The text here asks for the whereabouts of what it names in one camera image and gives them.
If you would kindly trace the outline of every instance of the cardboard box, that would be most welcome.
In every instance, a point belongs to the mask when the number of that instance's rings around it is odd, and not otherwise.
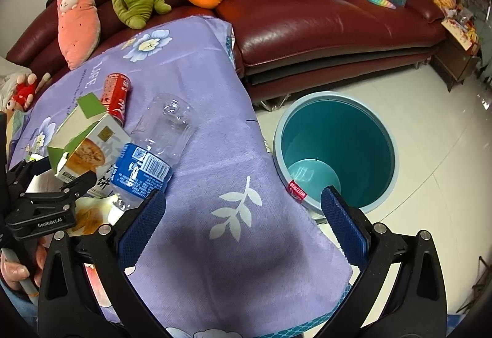
[[[93,93],[80,97],[77,103],[47,147],[50,164],[64,182],[92,170],[97,184],[88,193],[105,198],[112,192],[112,166],[131,139]]]

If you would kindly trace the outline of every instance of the metal screw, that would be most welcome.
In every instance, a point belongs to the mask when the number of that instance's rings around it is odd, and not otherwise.
[[[378,234],[384,234],[387,231],[387,228],[383,223],[376,223],[374,225],[374,231]]]
[[[430,232],[429,231],[426,231],[426,230],[422,230],[420,232],[420,238],[422,238],[425,241],[430,240],[430,237],[431,237],[430,235],[431,235]]]
[[[55,235],[53,235],[53,238],[57,241],[61,240],[65,236],[65,232],[63,231],[56,231]]]
[[[111,226],[109,224],[103,224],[99,229],[97,230],[99,234],[101,235],[108,235],[111,232]]]

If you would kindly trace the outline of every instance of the plastic water bottle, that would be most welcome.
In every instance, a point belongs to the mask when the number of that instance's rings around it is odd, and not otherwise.
[[[119,194],[115,206],[137,208],[152,189],[164,191],[197,126],[195,110],[183,99],[156,95],[113,168],[111,183]]]

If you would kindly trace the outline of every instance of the sofa armrest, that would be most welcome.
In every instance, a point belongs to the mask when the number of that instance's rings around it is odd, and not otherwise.
[[[429,24],[444,19],[442,10],[431,0],[407,0],[405,8],[417,12]]]

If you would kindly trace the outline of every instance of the red soda can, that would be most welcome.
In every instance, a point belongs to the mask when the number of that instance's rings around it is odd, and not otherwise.
[[[121,73],[112,73],[106,77],[102,89],[101,103],[116,121],[125,124],[126,96],[131,88],[130,79]]]

